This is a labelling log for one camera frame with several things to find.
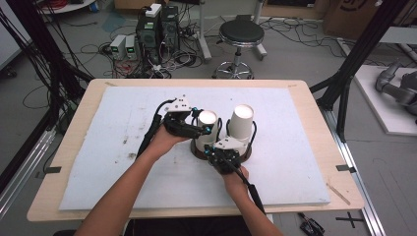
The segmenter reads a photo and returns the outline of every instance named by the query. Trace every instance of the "person's left hand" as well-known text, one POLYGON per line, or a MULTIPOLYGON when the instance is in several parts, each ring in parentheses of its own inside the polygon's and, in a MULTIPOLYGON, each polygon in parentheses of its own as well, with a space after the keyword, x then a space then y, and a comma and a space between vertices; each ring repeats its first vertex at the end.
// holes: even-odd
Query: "person's left hand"
POLYGON ((152 157, 159 159, 161 156, 169 152, 174 145, 184 142, 188 138, 173 136, 169 134, 165 127, 161 125, 156 134, 153 136, 153 139, 150 141, 149 146, 144 151, 150 154, 152 157))

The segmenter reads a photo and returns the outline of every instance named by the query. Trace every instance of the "white cup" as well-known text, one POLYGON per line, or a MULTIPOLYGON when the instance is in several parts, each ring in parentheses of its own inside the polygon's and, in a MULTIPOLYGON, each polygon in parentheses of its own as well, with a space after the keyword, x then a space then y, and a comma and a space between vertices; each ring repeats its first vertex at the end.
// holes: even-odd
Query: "white cup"
POLYGON ((253 120, 254 109, 250 105, 236 106, 228 125, 229 135, 247 145, 252 135, 253 120))
POLYGON ((213 146, 216 142, 218 131, 217 115, 212 111, 202 111, 197 120, 197 126, 203 127, 204 125, 213 125, 213 127, 210 135, 199 136, 199 138, 196 139, 196 148, 199 151, 205 151, 205 145, 213 146))

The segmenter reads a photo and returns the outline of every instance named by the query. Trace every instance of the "power strip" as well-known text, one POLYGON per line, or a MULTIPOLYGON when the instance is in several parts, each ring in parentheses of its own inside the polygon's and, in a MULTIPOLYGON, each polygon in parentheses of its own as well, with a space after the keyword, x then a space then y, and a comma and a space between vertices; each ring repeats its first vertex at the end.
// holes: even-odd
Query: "power strip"
POLYGON ((154 17, 156 17, 157 16, 157 14, 159 13, 159 11, 160 11, 160 9, 162 8, 162 5, 160 5, 160 4, 157 4, 157 3, 152 3, 152 5, 150 5, 150 7, 152 8, 152 10, 147 10, 146 12, 145 12, 145 15, 147 16, 147 17, 152 17, 152 18, 154 18, 154 17))

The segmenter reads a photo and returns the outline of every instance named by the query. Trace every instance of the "power supply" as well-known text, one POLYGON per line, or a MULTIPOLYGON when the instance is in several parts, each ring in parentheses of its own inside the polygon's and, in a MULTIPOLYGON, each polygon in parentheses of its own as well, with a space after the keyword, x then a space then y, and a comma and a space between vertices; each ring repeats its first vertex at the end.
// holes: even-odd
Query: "power supply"
POLYGON ((115 60, 123 60, 126 55, 126 35, 117 35, 110 44, 110 49, 115 60))
POLYGON ((126 54, 128 60, 136 61, 139 59, 139 46, 134 35, 126 36, 126 54))

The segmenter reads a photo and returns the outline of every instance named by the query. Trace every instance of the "wooden table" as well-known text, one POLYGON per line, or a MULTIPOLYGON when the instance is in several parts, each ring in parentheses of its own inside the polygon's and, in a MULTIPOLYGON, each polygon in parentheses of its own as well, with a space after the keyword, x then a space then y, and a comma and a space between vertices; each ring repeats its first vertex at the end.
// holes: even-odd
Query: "wooden table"
MULTIPOLYGON (((219 87, 282 88, 291 93, 310 146, 330 194, 330 204, 321 206, 267 206, 266 212, 359 209, 364 201, 349 171, 338 171, 345 162, 307 85, 302 81, 279 80, 105 80, 89 84, 73 121, 58 148, 51 166, 59 173, 47 174, 28 213, 30 221, 84 219, 88 210, 59 210, 72 164, 83 144, 90 122, 107 87, 219 87)), ((236 207, 134 209, 130 217, 175 217, 239 214, 236 207)))

